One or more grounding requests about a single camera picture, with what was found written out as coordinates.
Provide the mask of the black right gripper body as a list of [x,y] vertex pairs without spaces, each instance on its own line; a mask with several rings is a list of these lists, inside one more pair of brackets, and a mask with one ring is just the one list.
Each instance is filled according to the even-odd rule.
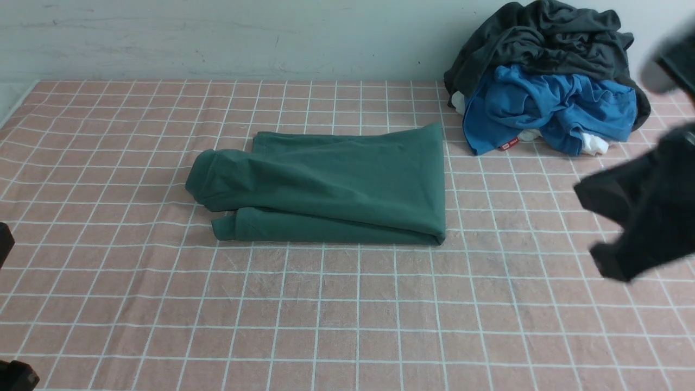
[[693,122],[671,129],[640,160],[648,172],[616,242],[622,272],[645,272],[693,255]]

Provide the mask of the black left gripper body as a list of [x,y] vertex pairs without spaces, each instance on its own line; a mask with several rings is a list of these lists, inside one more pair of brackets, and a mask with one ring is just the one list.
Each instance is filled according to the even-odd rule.
[[40,377],[32,366],[22,361],[1,361],[1,391],[32,391]]

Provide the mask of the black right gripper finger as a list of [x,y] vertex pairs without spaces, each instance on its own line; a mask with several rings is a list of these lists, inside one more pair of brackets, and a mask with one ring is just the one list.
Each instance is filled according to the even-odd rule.
[[626,243],[596,243],[589,254],[602,277],[618,282],[629,283],[652,268],[648,252]]
[[615,223],[627,223],[643,190],[645,167],[624,163],[585,176],[574,185],[584,210]]

